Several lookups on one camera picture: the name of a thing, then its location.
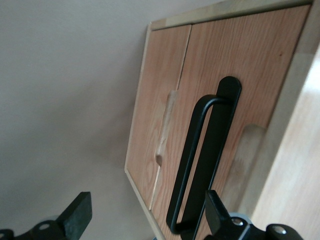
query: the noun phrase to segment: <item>wooden cabinet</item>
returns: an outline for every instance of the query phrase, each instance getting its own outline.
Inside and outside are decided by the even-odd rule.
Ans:
[[[295,105],[286,92],[291,89],[298,95],[311,64],[309,61],[298,66],[305,68],[298,76],[300,85],[287,86],[292,82],[290,77],[295,78],[291,72],[301,64],[301,59],[295,62],[297,50],[301,42],[308,42],[304,39],[308,33],[303,33],[299,41],[301,32],[307,16],[310,22],[317,13],[313,6],[309,14],[311,6],[307,4],[292,7],[294,1],[265,1],[254,10],[250,2],[243,1],[244,6],[230,10],[230,15],[224,10],[224,17],[211,13],[213,21],[203,22],[202,15],[198,19],[203,23],[190,25],[197,22],[192,18],[194,13],[203,12],[200,9],[149,27],[125,171],[158,239],[180,239],[167,227],[166,215],[192,111],[202,96],[216,93],[225,76],[238,78],[242,93],[212,188],[230,212],[255,216],[285,132],[279,126],[286,127],[289,107]],[[235,5],[236,1],[229,0],[212,8],[216,6],[221,12]],[[313,38],[319,41],[320,34]],[[286,99],[291,105],[283,104]],[[180,219],[205,131],[201,133]],[[197,239],[209,233],[203,217]]]

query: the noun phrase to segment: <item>light wood frame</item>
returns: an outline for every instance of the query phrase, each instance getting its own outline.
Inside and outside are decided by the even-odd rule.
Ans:
[[[271,169],[274,159],[278,153],[279,146],[293,114],[298,96],[307,79],[307,75],[320,43],[320,0],[225,0],[176,16],[151,22],[147,28],[140,73],[142,73],[144,69],[146,49],[148,47],[148,39],[151,31],[262,13],[306,4],[312,4],[312,7],[285,77],[284,86],[282,87],[269,127],[264,139],[262,140],[261,148],[258,153],[258,161],[256,162],[249,178],[246,192],[241,200],[240,210],[246,209],[248,206],[257,205],[258,201],[259,204],[261,204],[261,199],[259,200],[260,194],[266,183],[269,170]],[[155,236],[158,240],[164,240],[164,235],[162,234],[151,211],[145,206],[140,193],[127,170],[127,159],[125,172],[141,203],[143,211],[146,214]]]

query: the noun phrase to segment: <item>wood grain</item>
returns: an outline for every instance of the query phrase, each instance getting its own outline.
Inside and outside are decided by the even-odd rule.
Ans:
[[[253,163],[257,160],[265,135],[266,129],[257,125],[250,124],[243,129],[220,197],[229,212],[239,212]]]
[[[319,239],[319,103],[320,48],[253,213],[252,220],[258,227],[283,223],[295,228],[304,239]]]
[[[320,42],[320,0],[313,2],[238,211],[251,216]]]
[[[169,232],[165,219],[195,103],[214,94],[225,76],[241,81],[242,93],[213,184],[221,194],[243,129],[249,124],[268,127],[308,9],[295,7],[192,26],[152,207],[166,239],[179,239]],[[203,227],[199,231],[198,239],[209,232]]]
[[[152,31],[135,103],[126,167],[149,208],[158,170],[156,149],[168,94],[179,84],[190,25]]]
[[[152,30],[240,17],[311,4],[312,0],[223,0],[151,23]]]

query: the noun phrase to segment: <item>cabinet edge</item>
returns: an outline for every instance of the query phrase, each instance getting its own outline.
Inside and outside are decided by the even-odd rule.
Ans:
[[[133,188],[133,191],[134,191],[136,197],[139,200],[139,203],[140,203],[140,205],[141,205],[141,207],[143,209],[143,212],[144,212],[144,214],[145,214],[145,216],[146,216],[146,218],[147,218],[147,220],[148,220],[148,222],[149,222],[149,224],[150,224],[155,236],[156,236],[156,239],[157,240],[166,240],[164,235],[163,235],[163,233],[160,230],[159,225],[157,224],[156,219],[152,215],[151,211],[148,210],[147,206],[145,205],[145,202],[142,199],[142,197],[141,197],[141,195],[139,193],[139,190],[137,189],[137,187],[136,187],[136,185],[135,185],[135,183],[134,183],[134,181],[133,181],[133,179],[132,179],[132,177],[131,177],[131,175],[130,175],[130,173],[128,172],[127,169],[125,169],[125,174],[129,179],[129,182],[130,182],[130,184],[131,184],[131,186]]]
[[[145,42],[144,42],[142,63],[141,63],[141,68],[140,68],[139,82],[138,82],[138,87],[137,87],[137,91],[136,91],[136,97],[135,97],[134,109],[133,109],[133,115],[132,115],[132,122],[131,122],[131,127],[130,127],[130,135],[129,135],[128,147],[126,150],[126,157],[125,157],[125,163],[124,163],[124,171],[125,172],[128,171],[130,145],[131,145],[132,134],[133,134],[132,131],[133,131],[134,121],[136,119],[136,114],[137,114],[137,99],[138,99],[137,96],[139,95],[139,92],[140,92],[140,85],[141,85],[142,74],[143,74],[144,67],[145,67],[145,60],[146,60],[146,55],[147,55],[147,48],[148,48],[148,43],[149,43],[150,32],[151,32],[151,23],[148,24],[147,29],[146,29],[146,36],[145,36]]]
[[[153,21],[150,24],[150,29],[153,31],[187,24],[198,24],[312,3],[313,0],[224,0],[179,15]]]

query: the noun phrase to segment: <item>bolt head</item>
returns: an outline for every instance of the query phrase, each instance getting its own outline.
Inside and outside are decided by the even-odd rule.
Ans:
[[[273,226],[272,228],[277,234],[287,234],[287,231],[282,226]]]
[[[234,225],[237,225],[237,226],[244,225],[244,222],[242,221],[242,219],[240,219],[238,217],[233,217],[233,218],[231,218],[231,220],[232,220]]]

